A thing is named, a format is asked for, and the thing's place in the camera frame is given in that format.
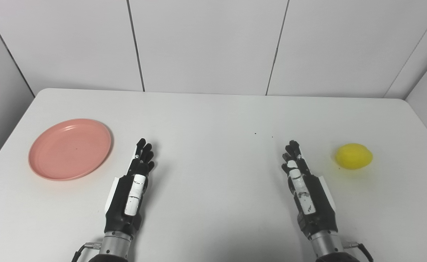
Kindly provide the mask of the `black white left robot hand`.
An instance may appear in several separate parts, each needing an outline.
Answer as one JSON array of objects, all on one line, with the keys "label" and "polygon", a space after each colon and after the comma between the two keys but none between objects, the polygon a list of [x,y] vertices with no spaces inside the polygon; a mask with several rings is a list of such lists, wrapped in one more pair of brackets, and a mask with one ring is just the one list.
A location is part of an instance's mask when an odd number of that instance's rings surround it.
[{"label": "black white left robot hand", "polygon": [[150,171],[154,168],[153,157],[152,145],[144,138],[140,139],[127,174],[117,179],[105,214],[105,233],[118,231],[133,238],[139,230],[142,222],[139,211],[148,187]]}]

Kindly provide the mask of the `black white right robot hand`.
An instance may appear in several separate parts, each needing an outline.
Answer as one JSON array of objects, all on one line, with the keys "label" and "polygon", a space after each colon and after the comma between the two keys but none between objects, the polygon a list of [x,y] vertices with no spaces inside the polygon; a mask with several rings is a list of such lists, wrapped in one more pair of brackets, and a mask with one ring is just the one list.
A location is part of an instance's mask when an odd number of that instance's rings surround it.
[{"label": "black white right robot hand", "polygon": [[307,238],[320,231],[338,232],[335,209],[325,191],[323,178],[311,173],[297,141],[291,140],[285,151],[282,169],[297,206],[300,230]]}]

